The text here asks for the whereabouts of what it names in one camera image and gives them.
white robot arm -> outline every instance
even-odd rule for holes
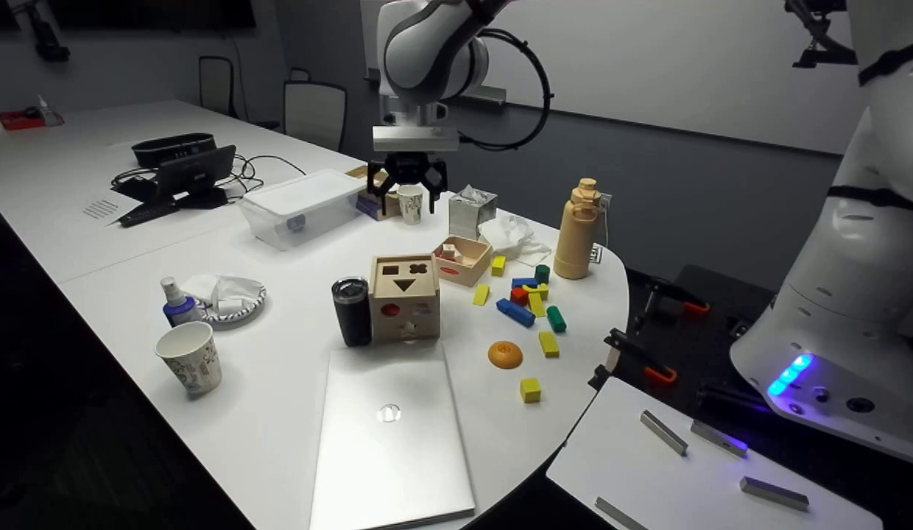
[[[369,166],[369,193],[387,199],[397,182],[421,182],[437,199],[448,190],[445,162],[431,154],[461,147],[461,132],[443,126],[448,97],[480,85],[489,72],[489,54],[478,34],[511,0],[395,0],[380,10],[380,104],[383,126],[375,126],[375,154],[383,166]]]
[[[913,462],[913,0],[851,0],[869,106],[774,305],[732,349],[766,403]]]

cup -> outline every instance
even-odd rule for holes
[[[402,187],[397,202],[405,224],[421,224],[425,193],[420,187]]]
[[[172,328],[159,344],[157,358],[180,378],[190,399],[200,399],[222,384],[222,362],[216,352],[216,334],[205,321],[185,321]]]

silver laptop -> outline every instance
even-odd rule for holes
[[[319,442],[316,530],[476,512],[440,344],[337,352]]]

black container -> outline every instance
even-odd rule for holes
[[[369,344],[372,341],[369,283],[359,277],[334,283],[334,305],[346,344],[347,349]]]

blue block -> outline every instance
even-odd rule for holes
[[[514,277],[514,288],[521,288],[521,285],[537,288],[540,281],[534,281],[534,277]]]
[[[506,299],[496,305],[498,313],[518,321],[521,328],[534,328],[537,316],[531,316],[526,306],[511,305]]]

